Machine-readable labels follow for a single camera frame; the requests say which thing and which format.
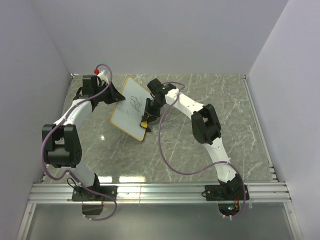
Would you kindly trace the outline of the yellow bone-shaped eraser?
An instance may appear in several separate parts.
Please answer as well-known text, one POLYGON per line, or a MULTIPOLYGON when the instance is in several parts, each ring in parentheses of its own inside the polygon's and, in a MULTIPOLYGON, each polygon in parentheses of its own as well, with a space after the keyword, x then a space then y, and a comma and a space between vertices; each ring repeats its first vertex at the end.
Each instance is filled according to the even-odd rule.
POLYGON ((142 121, 142 122, 140 123, 140 126, 141 126, 142 128, 144 128, 144 129, 147 129, 147 128, 148 128, 148 122, 147 122, 147 121, 142 121))

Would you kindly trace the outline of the white whiteboard with yellow frame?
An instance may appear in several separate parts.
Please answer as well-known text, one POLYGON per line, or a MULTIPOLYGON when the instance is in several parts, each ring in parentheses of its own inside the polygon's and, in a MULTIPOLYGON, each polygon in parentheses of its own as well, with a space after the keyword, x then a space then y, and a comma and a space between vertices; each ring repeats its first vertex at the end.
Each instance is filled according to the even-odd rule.
POLYGON ((110 123, 141 142, 145 138, 146 129, 141 127, 140 123, 144 115, 146 100, 151 97, 150 92, 128 76, 121 94, 125 100, 116 103, 110 123))

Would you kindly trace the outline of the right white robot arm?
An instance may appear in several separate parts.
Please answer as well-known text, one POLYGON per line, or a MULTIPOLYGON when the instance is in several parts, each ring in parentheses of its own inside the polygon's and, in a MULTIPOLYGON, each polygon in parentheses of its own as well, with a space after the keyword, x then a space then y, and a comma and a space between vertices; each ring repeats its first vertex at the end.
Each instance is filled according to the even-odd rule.
POLYGON ((224 148, 221 124, 212 104, 201 104, 189 98, 177 88, 178 82, 161 83, 157 78, 147 84, 150 98, 146 99, 140 127, 150 132, 149 124, 159 119, 162 124, 168 115, 161 108, 168 105, 176 108, 191 120, 192 134, 195 140, 207 150, 215 167, 219 182, 219 194, 206 190, 207 199, 214 201, 247 200, 246 187, 240 172, 231 164, 224 148))

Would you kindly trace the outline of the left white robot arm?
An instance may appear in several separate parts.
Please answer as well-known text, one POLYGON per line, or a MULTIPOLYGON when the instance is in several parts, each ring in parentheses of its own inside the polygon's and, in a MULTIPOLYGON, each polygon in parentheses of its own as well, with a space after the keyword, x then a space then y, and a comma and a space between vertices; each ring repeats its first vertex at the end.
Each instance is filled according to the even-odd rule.
POLYGON ((54 181, 70 175, 84 188, 83 195, 89 201, 98 200, 101 196, 100 182, 98 176, 81 163, 82 147, 78 130, 99 103, 110 105, 125 99, 114 87, 111 76, 103 72, 84 75, 82 86, 65 114, 54 123, 42 127, 40 158, 45 174, 54 181))

